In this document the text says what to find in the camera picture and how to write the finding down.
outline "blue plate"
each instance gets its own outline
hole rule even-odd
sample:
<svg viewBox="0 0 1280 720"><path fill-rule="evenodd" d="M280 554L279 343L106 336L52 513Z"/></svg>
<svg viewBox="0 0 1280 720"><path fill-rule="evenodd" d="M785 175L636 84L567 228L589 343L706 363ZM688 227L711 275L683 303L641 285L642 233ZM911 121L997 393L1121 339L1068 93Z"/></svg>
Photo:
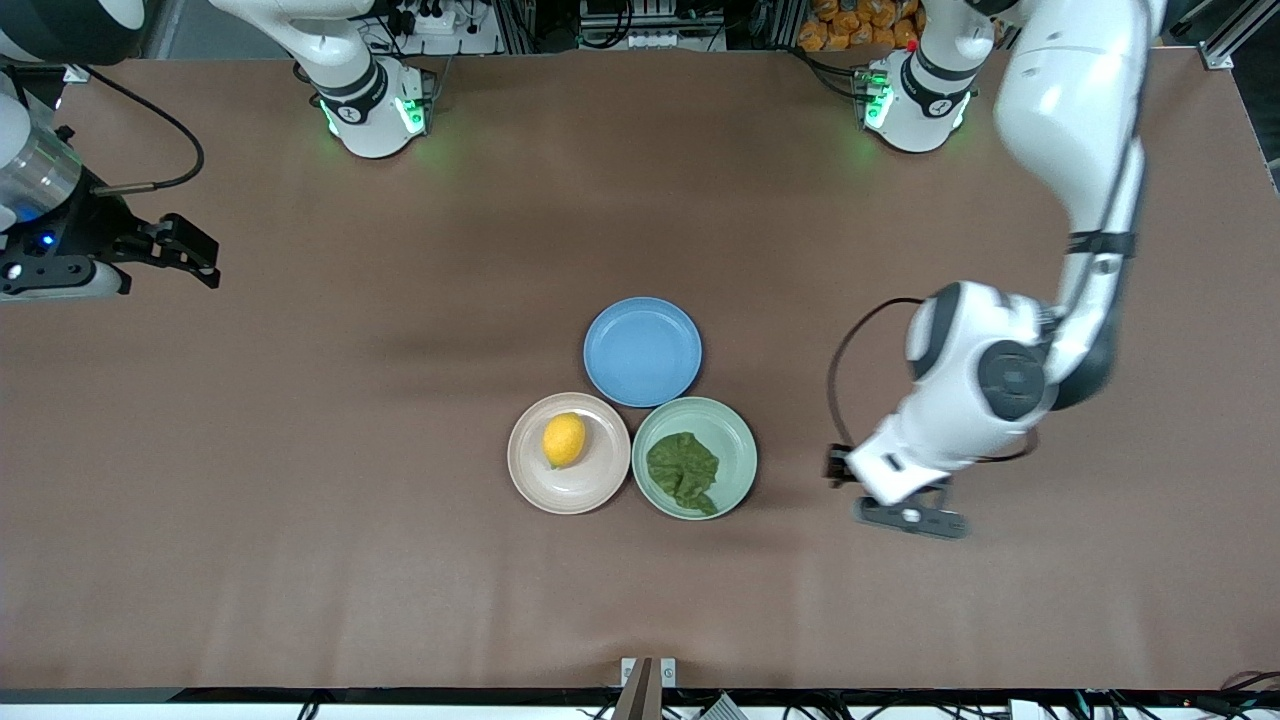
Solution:
<svg viewBox="0 0 1280 720"><path fill-rule="evenodd" d="M657 407L689 389L703 364L703 340L684 310L657 297L628 297L586 331L582 360L605 397Z"/></svg>

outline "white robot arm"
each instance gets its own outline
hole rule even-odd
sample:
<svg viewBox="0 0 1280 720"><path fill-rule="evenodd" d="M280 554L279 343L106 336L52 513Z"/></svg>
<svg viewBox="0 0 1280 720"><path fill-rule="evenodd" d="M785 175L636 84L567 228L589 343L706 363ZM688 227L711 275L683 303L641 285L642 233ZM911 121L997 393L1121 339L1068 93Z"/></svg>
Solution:
<svg viewBox="0 0 1280 720"><path fill-rule="evenodd" d="M1070 222L1056 304L957 282L919 307L906 341L914 391L844 455L874 509L946 482L1106 383L1143 187L1135 127L1164 4L924 0L929 24L916 53L873 65L887 85L865 109L867 127L896 147L927 151L960 124L991 49L987 17L1021 26L996 126ZM919 520L893 515L902 529Z"/></svg>
<svg viewBox="0 0 1280 720"><path fill-rule="evenodd" d="M182 215L134 217L12 70L118 63L141 41L143 18L142 0L0 3L0 64L10 68L0 76L0 302L125 295L122 263L178 268L218 287L218 242Z"/></svg>
<svg viewBox="0 0 1280 720"><path fill-rule="evenodd" d="M280 44L320 94L329 132L361 158L385 158L426 132L430 73L374 58L355 22L374 0L211 0Z"/></svg>

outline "lemon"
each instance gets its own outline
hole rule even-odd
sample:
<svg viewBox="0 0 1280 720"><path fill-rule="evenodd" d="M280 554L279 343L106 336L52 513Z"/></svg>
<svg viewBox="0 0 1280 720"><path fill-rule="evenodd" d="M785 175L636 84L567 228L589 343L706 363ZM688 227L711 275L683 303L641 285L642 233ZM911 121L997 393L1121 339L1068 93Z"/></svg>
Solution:
<svg viewBox="0 0 1280 720"><path fill-rule="evenodd" d="M586 424L576 413L561 413L547 421L543 430L543 455L553 469L571 465L586 445Z"/></svg>

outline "green plate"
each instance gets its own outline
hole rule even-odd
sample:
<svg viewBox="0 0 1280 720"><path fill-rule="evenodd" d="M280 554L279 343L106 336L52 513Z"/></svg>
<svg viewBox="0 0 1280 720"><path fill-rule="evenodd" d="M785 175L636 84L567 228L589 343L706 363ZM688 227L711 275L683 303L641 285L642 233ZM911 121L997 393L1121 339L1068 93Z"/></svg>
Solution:
<svg viewBox="0 0 1280 720"><path fill-rule="evenodd" d="M707 489L707 497L716 503L714 515L676 505L675 498L649 477L649 448L676 433L694 433L698 442L719 459L716 482ZM751 429L728 405L707 397L681 397L658 407L644 419L631 443L631 469L640 492L658 510L681 520L710 520L736 507L755 482L755 462Z"/></svg>

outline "brown tablecloth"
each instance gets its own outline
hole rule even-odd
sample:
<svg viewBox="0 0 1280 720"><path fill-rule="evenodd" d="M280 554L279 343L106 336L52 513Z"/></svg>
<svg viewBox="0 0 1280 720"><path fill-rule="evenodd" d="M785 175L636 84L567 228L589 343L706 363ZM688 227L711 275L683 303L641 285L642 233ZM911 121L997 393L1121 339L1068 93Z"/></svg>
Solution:
<svg viewBox="0 0 1280 720"><path fill-rule="evenodd" d="M957 278L1052 297L1065 215L998 143L997 60L925 156L859 133L785 55L461 59L430 138L360 160L287 63L110 74L209 167L136 211L221 242L221 290L0 307L0 683L1216 687L1280 665L1280 202L1226 73L1155 54L1149 190L1110 389L966 470L973 536L858 525L820 478L849 324ZM113 182L189 150L93 83L63 122ZM756 486L712 523L632 484L561 518L507 477L516 418L590 391L631 295L698 322L692 393ZM855 434L909 389L908 310L841 375ZM632 430L644 413L625 414Z"/></svg>

